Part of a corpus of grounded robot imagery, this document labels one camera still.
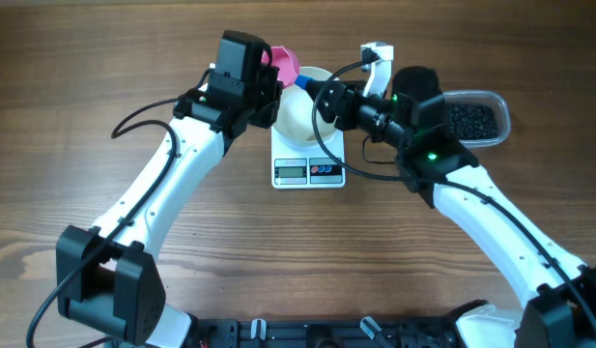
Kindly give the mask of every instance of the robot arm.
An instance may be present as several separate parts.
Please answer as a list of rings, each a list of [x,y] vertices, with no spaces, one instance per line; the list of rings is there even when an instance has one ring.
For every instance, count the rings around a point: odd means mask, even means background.
[[[209,124],[186,117],[174,119],[170,126],[178,137],[178,143],[175,144],[178,147],[178,157],[174,159],[171,169],[152,197],[134,217],[132,224],[114,239],[126,247],[132,242],[141,243],[144,251],[156,261],[164,238],[185,202],[205,175],[224,156],[223,134],[210,130]],[[171,138],[167,134],[126,193],[94,222],[93,226],[100,228],[101,237],[106,237],[117,226],[120,218],[129,212],[158,176],[171,146]]]
[[[282,83],[278,68],[261,63],[270,47],[249,34],[226,31],[207,89],[192,88],[174,106],[170,126],[155,155],[127,192],[93,227],[69,226],[57,247],[57,280],[63,281],[90,250],[109,235],[156,180],[169,150],[177,158],[152,196],[57,298],[62,316],[134,345],[198,346],[185,341],[196,318],[165,304],[156,269],[170,226],[205,175],[220,162],[247,125],[269,128],[276,120]],[[116,260],[114,271],[101,266]]]
[[[446,178],[491,196],[531,232],[570,278],[581,275],[580,266],[585,266],[581,259],[542,233],[501,193],[482,166],[465,166],[447,174]],[[539,295],[541,285],[555,288],[562,284],[561,277],[535,246],[492,205],[460,189],[439,184],[435,184],[433,198],[435,208],[465,230],[493,261],[517,294],[521,307],[525,308],[529,300]]]

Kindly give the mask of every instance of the digital kitchen scale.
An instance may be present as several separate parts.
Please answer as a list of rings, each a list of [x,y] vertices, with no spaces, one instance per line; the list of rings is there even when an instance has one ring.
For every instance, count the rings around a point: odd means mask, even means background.
[[[345,169],[326,155],[317,141],[304,145],[271,128],[271,184],[276,189],[335,189],[345,186]],[[343,132],[324,139],[327,148],[345,160]]]

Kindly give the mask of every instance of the pink object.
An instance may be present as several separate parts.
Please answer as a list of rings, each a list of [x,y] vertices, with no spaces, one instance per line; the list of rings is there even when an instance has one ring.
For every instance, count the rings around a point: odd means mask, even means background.
[[[261,57],[261,63],[270,60],[266,52]],[[271,64],[277,67],[278,79],[282,82],[283,88],[287,88],[296,82],[299,75],[299,62],[296,54],[285,46],[274,46],[271,48]]]

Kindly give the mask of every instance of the wood grain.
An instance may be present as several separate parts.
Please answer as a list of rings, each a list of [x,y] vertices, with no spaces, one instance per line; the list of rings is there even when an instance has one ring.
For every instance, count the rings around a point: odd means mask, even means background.
[[[20,347],[54,286],[54,245],[110,207],[162,132],[112,141],[138,106],[179,95],[232,28],[302,65],[396,48],[395,69],[438,70],[444,90],[503,95],[513,130],[477,150],[498,185],[556,241],[596,264],[596,5],[526,1],[235,2],[0,9],[0,347]],[[147,117],[168,120],[170,110]],[[363,134],[346,137],[361,165]],[[383,160],[385,146],[369,148]],[[442,314],[510,287],[459,228],[402,186],[350,176],[336,190],[270,185],[270,133],[249,129],[196,190],[163,247],[168,301],[203,318]],[[363,165],[391,173],[389,168]],[[49,310],[40,347],[99,337]]]
[[[0,0],[0,8],[81,5],[148,5],[148,4],[201,4],[216,0]],[[258,0],[259,3],[290,2],[293,0]],[[223,0],[223,3],[252,3],[252,0]]]

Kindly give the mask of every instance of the black beans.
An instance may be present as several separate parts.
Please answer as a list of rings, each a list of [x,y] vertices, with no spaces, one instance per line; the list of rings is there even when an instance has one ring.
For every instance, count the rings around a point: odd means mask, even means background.
[[[446,130],[460,140],[492,139],[499,136],[495,113],[489,106],[447,103]]]

